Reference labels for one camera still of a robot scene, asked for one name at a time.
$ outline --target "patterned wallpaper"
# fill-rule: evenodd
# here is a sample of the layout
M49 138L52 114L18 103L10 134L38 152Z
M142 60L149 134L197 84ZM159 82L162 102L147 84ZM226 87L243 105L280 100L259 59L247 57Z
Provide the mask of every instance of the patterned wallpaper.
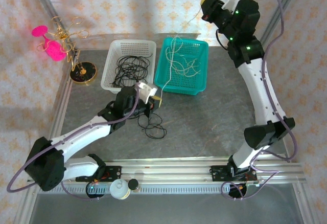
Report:
M134 33L138 38L156 40L158 33L201 33L199 40L217 45L216 27L201 20L202 14L191 20L200 9L201 0L51 0L66 24L74 16L85 18L91 36L80 40L80 48L108 49L108 34ZM271 18L274 0L256 0L260 3L261 19L257 27L260 38Z
M12 223L21 194L8 194L6 186L34 141L49 134L63 62L36 51L41 39L32 29L51 25L39 0L0 0L0 7L0 223Z
M321 223L327 218L326 8L327 0L293 0L286 32L267 60L278 100L295 118L297 160L304 166Z

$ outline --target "purple cable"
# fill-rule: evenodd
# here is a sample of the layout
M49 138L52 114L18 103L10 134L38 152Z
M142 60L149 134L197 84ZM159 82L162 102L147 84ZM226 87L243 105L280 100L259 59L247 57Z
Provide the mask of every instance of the purple cable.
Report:
M290 156L290 157L282 157L282 156L279 156L278 154L274 153L274 152L271 152L269 150L261 150L259 153L257 153L251 160L250 162L250 167L255 170L255 171L261 171L261 172L265 172L265 173L272 173L272 175L265 180L265 182L263 182L263 184L259 187L259 189L252 195L250 196L246 196L244 197L241 190L239 189L239 187L234 184L233 182L224 182L222 185L221 185L221 193L223 195L224 198L228 198L228 199L231 199L231 200L244 200L244 199L248 199L248 198L251 198L253 196L255 196L258 192L260 192L260 190L268 183L268 181L273 178L276 174L279 173L278 170L261 170L261 169L258 169L257 167L255 167L253 164L254 162L257 160L258 156L260 154L263 154L264 152L266 153L269 153L269 154L272 154L274 155L275 157L279 158L279 159L282 159L282 160L285 160L285 161L289 161L289 160L292 160L295 158L296 154L297 154L297 151L298 151L298 146L297 146L297 141L296 141L296 138L293 134L293 132L291 131L291 129L289 128L289 126L284 122L283 118L279 115L278 111L277 111L277 108L276 108L276 105L273 101L273 98L271 96L271 93L270 93L270 90L269 90L269 87L268 87L268 83L267 83L267 79L266 79L266 74L265 74L265 66L266 66L266 60L267 60L267 56L268 56L268 52L271 48L271 46L283 35L284 33L284 29L285 29L285 22L284 22L284 12L283 12L283 6L282 6L282 1L281 0L277 0L278 2L278 7L279 7L279 10L280 10L280 13L281 13L281 33L271 41L271 43L268 44L267 48L266 48L266 53L264 55L264 58L263 58L263 61L262 61L262 65L261 65L261 73L262 73L262 79L263 79L263 83L264 83L264 86L265 86L265 90L267 92L267 96L268 96L268 99L269 99L269 102L276 114L276 116L278 117L278 119L280 120L280 122L282 123L282 125L285 127L285 129L287 130L287 132L290 134L291 138L292 138L292 141L293 141L293 144L294 144L294 152L293 154ZM234 187L236 187L241 195L241 198L233 198L233 197L229 197L229 196L226 196L225 194L223 194L223 187L226 185L226 184L231 184L233 185Z
M74 133L72 133L71 135L67 136L65 139L63 139L62 141L59 141L57 142L56 144L54 145L51 145L49 147L47 147L46 149L42 150L41 152L35 154L33 157L31 157L29 160L26 161L26 163L14 174L14 176L11 178L11 180L9 181L8 185L7 185L7 192L9 193L14 193L14 192L19 192L19 191L22 191L22 190L25 190L25 189L28 189L32 186L34 186L36 183L31 183L27 186L24 186L24 187L21 187L21 188L18 188L18 189L11 189L13 183L15 182L15 180L17 179L17 177L22 173L22 171L24 169L26 169L27 166L29 166L34 160L36 160L38 157L40 157L41 155L45 154L47 151L55 148L56 146L60 145L60 144L64 144L67 140L69 140L70 138L74 137L75 135L78 135L79 133L85 131L85 130L88 130L90 128L93 128L93 126L103 126L103 125L110 125L110 124L114 124L114 123L120 123L120 122L123 122L125 121L126 119L128 119L131 115L133 115L136 107L137 107L137 103L138 103L138 99L139 99L139 88L138 88L138 85L135 85L136 87L136 98L135 98L135 103L134 103L134 106L131 110L131 112L123 117L123 118L120 118L116 121L109 121L109 122L103 122L103 123L94 123L92 125L87 125L85 127L82 127L80 128L79 130L75 131Z

